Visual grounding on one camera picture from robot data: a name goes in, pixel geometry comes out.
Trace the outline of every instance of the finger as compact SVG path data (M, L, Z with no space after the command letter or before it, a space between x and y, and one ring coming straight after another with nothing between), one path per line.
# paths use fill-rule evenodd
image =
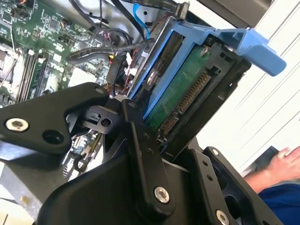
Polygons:
M300 157L300 146L295 148L286 158L293 161L298 157Z
M282 149L278 154L277 154L277 157L278 158L284 158L286 155L289 154L289 152L291 152L291 149L290 148L285 148L285 149Z

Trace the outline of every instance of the black cable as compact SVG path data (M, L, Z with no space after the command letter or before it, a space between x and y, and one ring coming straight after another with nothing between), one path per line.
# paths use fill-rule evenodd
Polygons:
M116 82L117 82L117 79L112 83L112 86L111 86L112 97L116 97Z
M115 5L115 7L118 8L118 10L121 11L121 13L124 14L124 16L134 25L134 27L137 29L137 31L142 36L142 39L145 40L145 35L142 27L140 24L136 21L136 19L131 15L130 12L122 5L122 3L119 0L112 0L112 3Z
M20 4L21 2L11 2L11 1L3 1L3 0L0 0L1 3L4 3L4 4L7 4L7 5L14 5L14 4Z
M126 44L131 44L131 38L130 36L123 30L118 29L118 28L101 28L99 26L96 25L96 23L87 15L85 15L85 13L81 10L81 8L78 6L77 2L75 0L69 0L69 2L71 3L71 5L74 7L74 9L81 14L81 16L89 23L91 24L93 27L95 27L95 29L97 31L106 31L106 32L115 32L115 33L119 33L125 40Z
M98 19L100 20L100 16L97 16L97 15L91 15L91 14L87 14L87 13L84 13L84 12L78 12L80 15L85 15L85 16L88 16L90 18L93 18L93 19Z
M75 65L88 62L93 59L102 58L104 55L114 54L117 52L126 52L142 46L155 43L155 39L150 38L137 44L131 44L123 47L92 47L73 52L67 56L67 62Z
M164 11L175 13L178 4L170 0L122 0L124 2L146 6L150 8L158 8Z
M99 0L100 4L100 27L102 27L102 0Z

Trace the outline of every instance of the black metal bracket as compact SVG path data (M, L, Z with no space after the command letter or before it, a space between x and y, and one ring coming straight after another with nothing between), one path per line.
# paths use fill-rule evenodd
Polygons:
M138 211L150 221L168 218L175 210L165 167L152 131L143 124L143 115L131 100L123 100L127 145L136 183Z
M226 200L236 221L243 225L283 224L219 150L207 147L203 153L214 165L224 196L222 199Z
M71 137L66 123L68 114L92 105L105 105L109 96L96 83L85 83L0 110L0 139L6 143L49 154L66 153ZM9 119L28 123L22 132L8 129ZM16 127L24 124L15 123Z
M179 165L191 173L193 196L201 212L199 215L202 215L199 220L203 224L237 225L223 198L209 157L194 149L185 149L177 160Z
M117 112L99 105L89 107L80 117L78 122L83 127L106 135L120 128L122 122Z

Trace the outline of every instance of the bolt head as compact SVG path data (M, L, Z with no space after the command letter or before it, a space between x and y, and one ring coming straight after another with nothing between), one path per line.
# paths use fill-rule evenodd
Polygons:
M217 216L217 219L221 222L222 225L229 225L229 219L223 211L217 210L216 211L216 216Z
M145 139L149 139L149 138L150 138L149 134L147 134L147 133L143 133L143 137L144 137Z
M203 48L203 50L201 51L201 56L203 57L203 56L205 56L207 53L208 53L208 51L209 51L209 47L204 47Z
M163 187L155 188L154 195L155 195L156 199L163 204L167 204L170 201L169 193Z
M147 148L146 150L147 150L147 152L148 152L150 155L153 155L153 154L154 154L154 151L153 151L151 148Z
M29 123L20 118L12 118L6 121L5 126L11 131L23 132L29 128Z

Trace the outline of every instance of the white wall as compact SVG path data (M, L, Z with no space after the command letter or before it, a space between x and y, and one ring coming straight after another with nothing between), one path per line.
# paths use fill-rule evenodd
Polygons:
M273 2L256 30L270 39L270 46L287 62L287 68L271 77L252 66L197 137L202 148L218 148L238 171L270 145L300 145L300 138L291 131L300 131L299 21L299 0Z

